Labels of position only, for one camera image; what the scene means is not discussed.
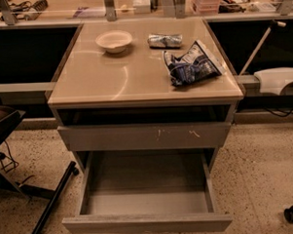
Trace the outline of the white paper bowl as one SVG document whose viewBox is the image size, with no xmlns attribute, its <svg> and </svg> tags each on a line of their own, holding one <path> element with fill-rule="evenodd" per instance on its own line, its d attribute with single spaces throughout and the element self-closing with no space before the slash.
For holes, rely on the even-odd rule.
<svg viewBox="0 0 293 234">
<path fill-rule="evenodd" d="M 123 30 L 111 30 L 95 39 L 96 45 L 109 54 L 123 52 L 131 42 L 131 34 Z"/>
</svg>

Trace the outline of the open grey lower drawer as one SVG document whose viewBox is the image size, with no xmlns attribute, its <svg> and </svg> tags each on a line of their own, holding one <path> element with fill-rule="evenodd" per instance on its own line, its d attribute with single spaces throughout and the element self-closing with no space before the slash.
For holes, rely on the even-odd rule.
<svg viewBox="0 0 293 234">
<path fill-rule="evenodd" d="M 75 234 L 222 232 L 232 222 L 215 205 L 204 151 L 92 151 L 78 212 L 62 221 Z"/>
</svg>

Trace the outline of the blue crumpled chip bag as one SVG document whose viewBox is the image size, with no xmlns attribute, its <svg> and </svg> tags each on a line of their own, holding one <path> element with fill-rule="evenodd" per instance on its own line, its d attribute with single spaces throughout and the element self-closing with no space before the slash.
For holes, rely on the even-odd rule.
<svg viewBox="0 0 293 234">
<path fill-rule="evenodd" d="M 176 58 L 167 51 L 163 52 L 163 57 L 173 87 L 200 83 L 205 79 L 220 77 L 226 72 L 201 40 L 195 41 L 181 57 Z"/>
</svg>

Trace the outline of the pink plastic storage box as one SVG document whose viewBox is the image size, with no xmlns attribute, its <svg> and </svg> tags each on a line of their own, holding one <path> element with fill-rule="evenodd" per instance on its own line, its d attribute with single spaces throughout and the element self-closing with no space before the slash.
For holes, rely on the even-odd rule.
<svg viewBox="0 0 293 234">
<path fill-rule="evenodd" d="M 217 14 L 221 0 L 192 0 L 193 10 L 198 15 Z"/>
</svg>

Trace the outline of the grey upper drawer front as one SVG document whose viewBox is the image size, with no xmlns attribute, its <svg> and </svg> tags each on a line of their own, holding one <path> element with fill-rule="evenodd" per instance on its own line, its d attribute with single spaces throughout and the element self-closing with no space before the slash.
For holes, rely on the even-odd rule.
<svg viewBox="0 0 293 234">
<path fill-rule="evenodd" d="M 68 126 L 58 132 L 68 150 L 114 151 L 223 146 L 230 122 Z"/>
</svg>

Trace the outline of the white stick black tip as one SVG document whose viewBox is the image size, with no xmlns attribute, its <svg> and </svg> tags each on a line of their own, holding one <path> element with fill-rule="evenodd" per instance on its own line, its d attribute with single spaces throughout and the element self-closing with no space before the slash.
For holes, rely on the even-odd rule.
<svg viewBox="0 0 293 234">
<path fill-rule="evenodd" d="M 264 35 L 262 36 L 262 38 L 260 39 L 260 41 L 257 43 L 256 48 L 253 50 L 252 54 L 250 55 L 250 57 L 246 61 L 245 65 L 241 69 L 241 72 L 239 73 L 239 75 L 243 75 L 245 73 L 245 71 L 248 68 L 248 66 L 250 65 L 250 63 L 253 61 L 253 59 L 255 58 L 255 56 L 257 55 L 257 53 L 261 50 L 261 46 L 264 44 L 264 42 L 268 38 L 268 36 L 271 33 L 271 31 L 275 27 L 282 27 L 283 28 L 286 25 L 287 25 L 286 22 L 279 21 L 279 20 L 274 20 L 274 19 L 270 22 L 270 24 L 269 24 L 268 28 L 266 29 Z"/>
</svg>

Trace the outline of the silver crushed can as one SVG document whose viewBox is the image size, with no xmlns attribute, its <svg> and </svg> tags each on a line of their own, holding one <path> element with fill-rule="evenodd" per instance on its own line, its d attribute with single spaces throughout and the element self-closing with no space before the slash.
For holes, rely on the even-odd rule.
<svg viewBox="0 0 293 234">
<path fill-rule="evenodd" d="M 150 34 L 147 43 L 151 48 L 164 48 L 164 49 L 179 49 L 182 46 L 183 36 L 178 35 L 165 35 L 165 34 Z"/>
</svg>

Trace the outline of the grey drawer cabinet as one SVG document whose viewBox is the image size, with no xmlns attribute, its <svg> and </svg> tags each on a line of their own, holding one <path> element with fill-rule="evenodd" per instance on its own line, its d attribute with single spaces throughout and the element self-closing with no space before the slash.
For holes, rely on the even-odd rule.
<svg viewBox="0 0 293 234">
<path fill-rule="evenodd" d="M 98 35 L 123 30 L 132 42 L 121 53 L 98 47 Z M 201 40 L 225 68 L 225 73 L 201 83 L 175 88 L 163 53 L 147 44 L 150 34 L 181 34 L 185 54 Z M 49 99 L 58 127 L 230 122 L 243 93 L 202 18 L 120 19 L 90 21 L 81 26 L 71 54 Z M 218 147 L 182 148 L 204 151 L 212 165 Z M 92 151 L 72 151 L 82 168 Z"/>
</svg>

